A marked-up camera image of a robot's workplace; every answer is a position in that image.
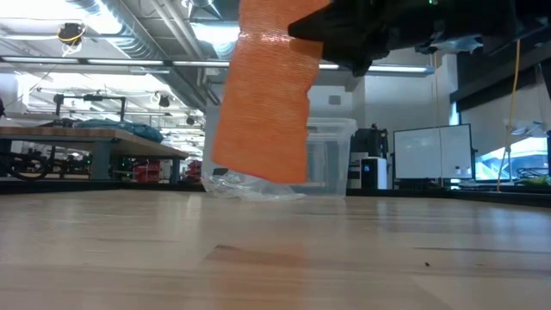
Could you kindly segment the linear ceiling light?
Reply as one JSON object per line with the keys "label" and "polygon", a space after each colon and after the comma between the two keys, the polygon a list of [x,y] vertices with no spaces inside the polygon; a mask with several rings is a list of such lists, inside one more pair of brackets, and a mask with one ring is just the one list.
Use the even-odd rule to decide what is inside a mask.
{"label": "linear ceiling light", "polygon": [[[86,59],[63,57],[35,57],[35,56],[6,56],[0,55],[0,62],[14,64],[40,65],[113,65],[113,66],[140,66],[140,67],[197,67],[227,69],[229,61],[222,60],[146,60],[146,59]],[[430,66],[415,65],[371,65],[368,73],[401,73],[429,75],[435,73]]]}

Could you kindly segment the teal cloth cover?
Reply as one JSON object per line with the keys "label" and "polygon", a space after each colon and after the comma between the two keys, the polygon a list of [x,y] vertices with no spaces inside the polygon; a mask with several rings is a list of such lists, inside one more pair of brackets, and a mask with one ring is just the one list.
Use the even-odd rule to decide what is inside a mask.
{"label": "teal cloth cover", "polygon": [[95,128],[95,129],[116,129],[132,133],[140,138],[161,143],[164,136],[156,129],[146,124],[134,123],[128,121],[112,121],[90,119],[87,121],[75,122],[75,128]]}

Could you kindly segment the white whiteboard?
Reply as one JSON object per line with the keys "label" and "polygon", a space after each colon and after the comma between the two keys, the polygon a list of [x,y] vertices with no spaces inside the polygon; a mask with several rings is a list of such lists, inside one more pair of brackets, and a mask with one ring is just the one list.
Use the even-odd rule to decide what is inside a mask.
{"label": "white whiteboard", "polygon": [[395,131],[396,179],[473,179],[469,124]]}

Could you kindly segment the clear plastic bag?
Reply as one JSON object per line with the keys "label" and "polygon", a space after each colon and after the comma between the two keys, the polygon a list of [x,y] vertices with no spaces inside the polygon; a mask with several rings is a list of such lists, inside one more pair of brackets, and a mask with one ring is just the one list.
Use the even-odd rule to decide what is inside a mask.
{"label": "clear plastic bag", "polygon": [[271,183],[227,168],[216,168],[212,173],[203,172],[201,183],[208,193],[219,198],[239,198],[249,202],[288,202],[306,197],[286,184]]}

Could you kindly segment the wooden workbench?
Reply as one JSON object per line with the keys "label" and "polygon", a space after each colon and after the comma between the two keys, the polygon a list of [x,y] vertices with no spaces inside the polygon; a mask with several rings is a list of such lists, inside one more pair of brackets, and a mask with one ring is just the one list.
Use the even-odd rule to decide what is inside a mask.
{"label": "wooden workbench", "polygon": [[86,151],[92,154],[92,180],[108,180],[108,165],[115,158],[171,160],[170,181],[176,183],[180,162],[189,155],[118,129],[69,127],[0,127],[0,141],[27,141]]}

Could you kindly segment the orange bandage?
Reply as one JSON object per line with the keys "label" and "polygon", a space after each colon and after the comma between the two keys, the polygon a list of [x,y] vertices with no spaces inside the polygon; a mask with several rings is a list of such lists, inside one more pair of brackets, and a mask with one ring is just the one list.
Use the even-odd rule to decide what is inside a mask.
{"label": "orange bandage", "polygon": [[240,0],[240,33],[226,78],[212,160],[272,183],[306,181],[307,93],[322,45],[288,26],[329,0]]}

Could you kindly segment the clear plastic storage box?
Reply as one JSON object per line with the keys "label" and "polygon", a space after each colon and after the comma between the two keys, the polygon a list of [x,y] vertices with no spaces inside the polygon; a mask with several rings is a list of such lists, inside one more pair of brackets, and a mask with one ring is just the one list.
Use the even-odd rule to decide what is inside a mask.
{"label": "clear plastic storage box", "polygon": [[311,127],[306,141],[306,181],[295,191],[309,196],[343,198],[350,161],[349,131],[323,132]]}

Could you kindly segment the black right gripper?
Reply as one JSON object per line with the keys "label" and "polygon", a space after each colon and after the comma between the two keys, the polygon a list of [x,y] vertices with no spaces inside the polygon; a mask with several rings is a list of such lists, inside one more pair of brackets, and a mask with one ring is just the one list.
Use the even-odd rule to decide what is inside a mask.
{"label": "black right gripper", "polygon": [[434,34],[435,0],[332,0],[288,25],[288,35],[324,42],[323,59],[365,74],[393,50],[425,47]]}

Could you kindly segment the silver ventilation duct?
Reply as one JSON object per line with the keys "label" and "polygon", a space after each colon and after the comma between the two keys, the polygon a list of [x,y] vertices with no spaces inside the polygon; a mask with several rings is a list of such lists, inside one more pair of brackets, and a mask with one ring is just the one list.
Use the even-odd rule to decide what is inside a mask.
{"label": "silver ventilation duct", "polygon": [[[121,30],[116,32],[129,39],[115,40],[115,46],[132,60],[167,60],[168,54],[147,33],[137,17],[121,0],[66,0],[71,6],[92,17],[106,17],[117,22]],[[220,99],[205,86],[197,83],[198,70],[193,68],[170,69],[168,74],[152,74],[167,84],[185,105],[204,111],[210,102],[220,104]]]}

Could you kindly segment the black machine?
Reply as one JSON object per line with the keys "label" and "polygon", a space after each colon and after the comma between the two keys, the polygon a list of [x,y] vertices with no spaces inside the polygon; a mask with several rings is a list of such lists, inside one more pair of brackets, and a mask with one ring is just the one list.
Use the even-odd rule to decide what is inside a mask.
{"label": "black machine", "polygon": [[375,124],[373,124],[371,128],[358,129],[352,136],[350,140],[350,164],[347,189],[363,189],[361,183],[361,161],[364,158],[384,158],[388,166],[387,138],[388,131],[386,129],[379,129]]}

